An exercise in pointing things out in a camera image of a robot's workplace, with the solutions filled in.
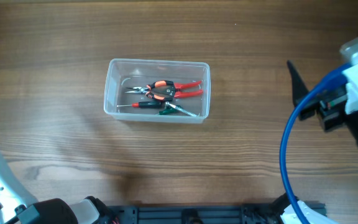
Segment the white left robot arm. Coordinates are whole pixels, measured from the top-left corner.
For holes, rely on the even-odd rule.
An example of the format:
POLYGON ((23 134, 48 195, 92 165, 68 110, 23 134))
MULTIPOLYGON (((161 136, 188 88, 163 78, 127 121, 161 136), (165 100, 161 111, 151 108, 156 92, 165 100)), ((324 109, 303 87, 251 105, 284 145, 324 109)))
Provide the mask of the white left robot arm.
POLYGON ((0 223, 101 223, 101 217, 94 198, 73 205, 59 198, 39 202, 0 153, 0 223))

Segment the clear plastic container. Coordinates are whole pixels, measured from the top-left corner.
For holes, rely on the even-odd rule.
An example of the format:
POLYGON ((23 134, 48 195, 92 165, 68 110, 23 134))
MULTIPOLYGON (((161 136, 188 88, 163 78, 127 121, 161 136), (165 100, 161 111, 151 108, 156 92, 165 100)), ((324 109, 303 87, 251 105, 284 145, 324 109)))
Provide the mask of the clear plastic container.
POLYGON ((199 124, 210 101, 207 63, 115 58, 109 64, 104 111, 117 120, 199 124))

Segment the red and black screwdriver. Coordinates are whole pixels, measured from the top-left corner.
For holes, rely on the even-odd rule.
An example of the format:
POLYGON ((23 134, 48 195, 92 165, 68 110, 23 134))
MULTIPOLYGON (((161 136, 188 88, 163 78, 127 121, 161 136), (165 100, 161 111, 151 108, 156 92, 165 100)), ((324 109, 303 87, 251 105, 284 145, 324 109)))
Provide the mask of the red and black screwdriver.
POLYGON ((142 108, 142 109, 156 109, 161 108, 163 103, 161 101, 140 101, 137 103, 132 103, 129 105, 118 105, 117 107, 132 107, 132 108, 142 108))

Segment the silver L-shaped socket wrench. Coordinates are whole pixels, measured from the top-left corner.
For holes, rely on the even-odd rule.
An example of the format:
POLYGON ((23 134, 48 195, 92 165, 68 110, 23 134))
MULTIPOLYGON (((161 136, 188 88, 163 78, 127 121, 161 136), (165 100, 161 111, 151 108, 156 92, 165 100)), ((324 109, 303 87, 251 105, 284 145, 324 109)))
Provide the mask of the silver L-shaped socket wrench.
POLYGON ((191 112, 189 112, 189 111, 183 109, 182 107, 177 106, 177 105, 174 105, 174 104, 172 104, 172 103, 170 103, 170 102, 168 102, 168 101, 167 101, 165 104, 166 104, 168 107, 171 107, 171 108, 173 108, 173 109, 175 109, 175 110, 177 110, 177 111, 179 111, 179 112, 181 112, 181 113, 187 114, 188 116, 197 117, 197 114, 191 113, 191 112))

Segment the red handled snips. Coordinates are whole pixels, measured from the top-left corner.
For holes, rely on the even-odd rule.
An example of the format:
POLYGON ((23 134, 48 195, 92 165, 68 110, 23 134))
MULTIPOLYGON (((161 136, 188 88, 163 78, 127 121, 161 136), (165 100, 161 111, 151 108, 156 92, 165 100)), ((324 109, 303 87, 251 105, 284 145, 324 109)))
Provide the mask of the red handled snips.
POLYGON ((203 94, 203 89, 200 87, 202 81, 191 82, 191 83, 174 83, 174 86, 169 90, 163 87, 164 93, 171 93, 173 98, 189 98, 199 96, 203 94))

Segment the green handled screwdriver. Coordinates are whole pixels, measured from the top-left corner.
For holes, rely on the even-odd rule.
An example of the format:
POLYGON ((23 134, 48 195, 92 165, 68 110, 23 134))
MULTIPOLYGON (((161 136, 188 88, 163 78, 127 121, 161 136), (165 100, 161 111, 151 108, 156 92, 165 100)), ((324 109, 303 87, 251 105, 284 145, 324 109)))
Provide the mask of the green handled screwdriver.
POLYGON ((172 108, 171 106, 169 105, 165 105, 164 106, 164 109, 159 111, 157 113, 157 115, 169 115, 169 114, 173 114, 173 113, 179 113, 178 110, 176 110, 175 108, 172 108))

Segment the orange black needle-nose pliers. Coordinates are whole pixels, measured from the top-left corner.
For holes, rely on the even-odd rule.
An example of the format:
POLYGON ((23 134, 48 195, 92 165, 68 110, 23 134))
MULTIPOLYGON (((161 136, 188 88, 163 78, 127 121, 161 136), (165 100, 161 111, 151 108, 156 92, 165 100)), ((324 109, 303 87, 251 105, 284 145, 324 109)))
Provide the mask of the orange black needle-nose pliers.
POLYGON ((126 91, 126 93, 134 93, 134 94, 144 94, 147 98, 157 100, 157 101, 173 101, 173 96, 170 93, 164 93, 163 87, 166 87, 166 90, 169 90, 171 87, 174 86, 172 81, 168 80, 161 80, 154 82, 152 84, 142 86, 135 86, 135 87, 128 87, 130 91, 126 91))

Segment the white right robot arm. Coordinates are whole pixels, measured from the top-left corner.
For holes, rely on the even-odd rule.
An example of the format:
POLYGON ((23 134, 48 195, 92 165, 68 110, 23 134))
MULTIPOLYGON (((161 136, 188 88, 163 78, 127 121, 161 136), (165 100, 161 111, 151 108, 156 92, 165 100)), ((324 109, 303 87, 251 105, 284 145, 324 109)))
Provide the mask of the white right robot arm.
POLYGON ((347 126, 358 147, 358 37, 342 45, 340 53, 345 63, 324 76, 312 90, 307 89, 294 64, 287 62, 294 110, 287 121, 280 143, 279 164, 285 194, 272 205, 272 211, 279 223, 333 222, 295 196, 288 176, 286 152, 295 121, 302 121, 314 115, 318 116, 325 132, 347 126))

